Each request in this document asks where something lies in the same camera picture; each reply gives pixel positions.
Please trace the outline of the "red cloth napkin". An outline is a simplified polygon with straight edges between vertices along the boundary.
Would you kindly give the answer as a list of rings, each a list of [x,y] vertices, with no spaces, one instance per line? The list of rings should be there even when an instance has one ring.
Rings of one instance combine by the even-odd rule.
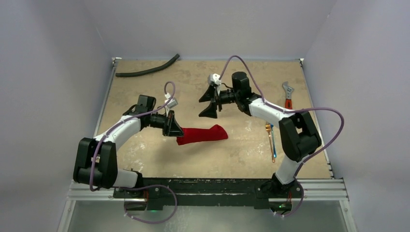
[[[214,125],[209,129],[183,128],[184,135],[177,137],[178,145],[186,145],[199,142],[212,142],[228,139],[228,133],[220,125]]]

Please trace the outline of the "gold fork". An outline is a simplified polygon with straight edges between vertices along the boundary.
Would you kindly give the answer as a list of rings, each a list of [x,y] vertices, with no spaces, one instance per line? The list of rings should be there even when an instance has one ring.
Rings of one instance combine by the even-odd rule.
[[[272,139],[271,139],[271,128],[270,128],[270,123],[266,122],[265,124],[265,130],[268,134],[268,138],[269,138],[269,145],[270,145],[270,150],[271,150],[271,155],[272,155],[272,162],[275,163],[276,160],[273,157],[273,148],[272,148]]]

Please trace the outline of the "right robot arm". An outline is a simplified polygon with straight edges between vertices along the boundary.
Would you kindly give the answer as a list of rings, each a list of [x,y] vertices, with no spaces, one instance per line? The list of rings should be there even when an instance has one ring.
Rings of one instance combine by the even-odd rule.
[[[251,90],[245,72],[232,75],[232,88],[221,90],[220,75],[208,77],[209,87],[199,102],[209,102],[200,117],[217,118],[222,105],[235,103],[238,109],[248,116],[262,119],[277,127],[280,132],[281,146],[285,157],[272,178],[272,192],[279,197],[291,189],[296,172],[304,157],[312,155],[322,145],[318,130],[308,112],[297,113],[264,100]]]

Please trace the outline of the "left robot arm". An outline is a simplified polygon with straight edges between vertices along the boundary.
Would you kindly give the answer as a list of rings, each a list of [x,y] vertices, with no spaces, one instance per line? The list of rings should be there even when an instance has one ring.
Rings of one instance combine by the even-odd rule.
[[[117,151],[130,138],[147,127],[158,128],[163,136],[182,137],[184,132],[175,119],[172,107],[177,101],[166,94],[165,113],[155,108],[156,98],[140,95],[138,102],[125,111],[120,120],[94,138],[80,140],[74,165],[73,180],[88,184],[92,191],[100,188],[125,188],[133,198],[144,193],[144,181],[138,171],[123,170],[117,164]]]

